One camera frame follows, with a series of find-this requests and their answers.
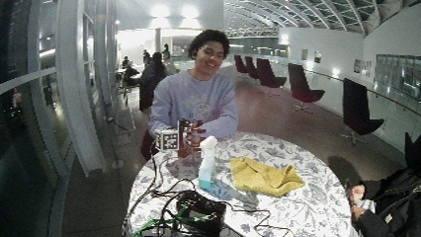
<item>patterned tablecloth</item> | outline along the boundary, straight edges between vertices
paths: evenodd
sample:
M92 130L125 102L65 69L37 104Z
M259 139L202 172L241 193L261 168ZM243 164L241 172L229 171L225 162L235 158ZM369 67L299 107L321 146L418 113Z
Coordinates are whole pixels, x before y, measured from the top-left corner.
M209 192L197 185L199 155L178 159L173 152L155 155L157 172L155 186L166 189L181 179L191 180L195 190L205 197L226 201L234 209L269 210L269 219L262 224L287 228L290 232L274 228L253 228L266 212L246 213L226 208L225 223L243 236L337 236L347 237L350 233L350 209L345 190L339 180L326 164L314 155L291 144L271 136L235 132L218 139L215 148L215 179ZM254 192L235 190L231 181L229 160L246 156L258 162L282 168L291 165L305 186L282 197L270 197ZM130 192L129 209L145 192L154 177L153 162L149 161L139 171ZM175 190L191 190L187 182L179 182ZM161 207L167 198L145 196L130 215L129 225L134 232L153 218L159 217Z

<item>floor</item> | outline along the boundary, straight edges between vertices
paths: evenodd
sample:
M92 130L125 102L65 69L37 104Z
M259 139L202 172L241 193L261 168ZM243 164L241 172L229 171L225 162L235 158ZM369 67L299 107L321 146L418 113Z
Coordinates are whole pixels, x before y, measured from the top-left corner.
M342 118L323 108L310 104L313 114L294 112L298 102L286 89L274 89L279 96L269 96L267 88L255 85L254 79L233 72L239 114L238 131L257 132L278 137L310 151L331 168L338 179L355 182L377 180L399 167L403 154L374 135L363 137L367 144L355 146ZM115 129L114 154L110 169L89 177L84 176L74 162L69 178L62 217L62 237L121 236L122 220L135 175L145 160L139 155L142 134L147 115L139 110L139 92L129 94L127 106L118 95L118 109L109 129Z

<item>ceiling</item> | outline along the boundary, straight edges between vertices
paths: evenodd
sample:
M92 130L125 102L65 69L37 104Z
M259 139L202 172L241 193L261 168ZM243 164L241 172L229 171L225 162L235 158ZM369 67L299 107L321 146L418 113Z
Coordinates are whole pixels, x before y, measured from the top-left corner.
M223 0L223 30L234 37L277 37L282 27L363 34L421 0Z

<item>plastic bottle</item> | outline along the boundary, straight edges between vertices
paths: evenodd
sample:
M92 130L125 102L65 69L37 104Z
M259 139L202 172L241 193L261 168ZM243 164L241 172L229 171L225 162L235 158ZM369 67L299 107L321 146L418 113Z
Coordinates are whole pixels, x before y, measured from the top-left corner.
M218 143L214 136L209 136L199 142L201 164L198 168L198 187L203 191L210 189L211 173L214 169L214 146Z

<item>gray sweatshirt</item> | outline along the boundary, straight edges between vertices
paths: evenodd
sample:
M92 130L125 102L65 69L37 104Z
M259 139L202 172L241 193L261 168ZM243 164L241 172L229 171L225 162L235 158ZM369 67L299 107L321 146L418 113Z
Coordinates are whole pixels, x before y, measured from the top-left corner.
M209 81L198 81L181 71L159 81L149 121L151 136L155 137L157 129L177 127L179 119L203 121L202 137L221 138L235 132L238 115L230 78L215 73Z

